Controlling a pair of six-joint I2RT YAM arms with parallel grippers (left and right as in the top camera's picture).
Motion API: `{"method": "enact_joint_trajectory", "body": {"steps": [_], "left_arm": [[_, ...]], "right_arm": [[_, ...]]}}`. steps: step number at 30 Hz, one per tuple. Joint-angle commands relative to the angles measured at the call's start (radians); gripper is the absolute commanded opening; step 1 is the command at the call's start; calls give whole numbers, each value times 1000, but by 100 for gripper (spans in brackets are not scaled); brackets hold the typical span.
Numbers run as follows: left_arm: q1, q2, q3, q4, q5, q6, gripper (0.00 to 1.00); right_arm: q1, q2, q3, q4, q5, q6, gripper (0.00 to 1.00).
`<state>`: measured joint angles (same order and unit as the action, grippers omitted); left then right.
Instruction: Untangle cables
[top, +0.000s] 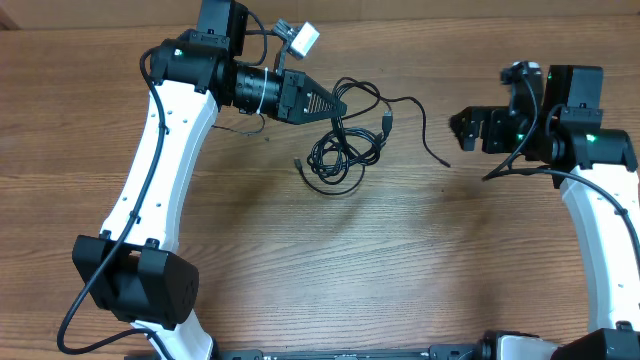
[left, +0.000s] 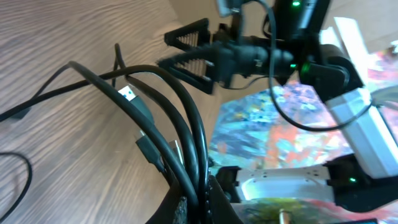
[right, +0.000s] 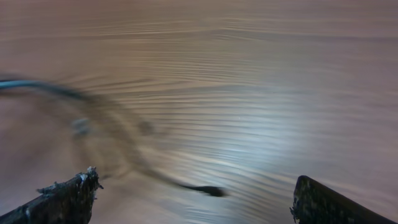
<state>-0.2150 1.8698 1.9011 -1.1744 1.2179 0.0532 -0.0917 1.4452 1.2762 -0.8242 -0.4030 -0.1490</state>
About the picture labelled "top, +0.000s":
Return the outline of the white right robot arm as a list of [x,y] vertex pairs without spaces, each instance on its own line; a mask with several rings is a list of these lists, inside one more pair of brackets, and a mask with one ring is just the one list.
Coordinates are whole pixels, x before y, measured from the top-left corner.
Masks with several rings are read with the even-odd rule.
[[588,333],[555,344],[488,331],[462,359],[636,359],[639,356],[639,161],[624,130],[605,129],[598,66],[515,62],[506,106],[469,106],[449,120],[464,151],[506,159],[486,180],[549,175],[574,224],[587,281]]

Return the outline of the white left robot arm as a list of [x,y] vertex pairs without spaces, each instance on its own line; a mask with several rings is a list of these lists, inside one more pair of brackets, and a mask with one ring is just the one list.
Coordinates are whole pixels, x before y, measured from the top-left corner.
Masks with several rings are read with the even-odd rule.
[[181,212],[201,147],[224,106],[301,125],[345,113],[306,74],[285,67],[318,39],[311,24],[279,21],[272,67],[241,59],[250,11],[206,1],[195,28],[147,50],[146,125],[123,190],[97,236],[79,236],[73,263],[82,298],[145,335],[159,359],[213,359],[218,350],[195,314],[198,269],[178,254]]

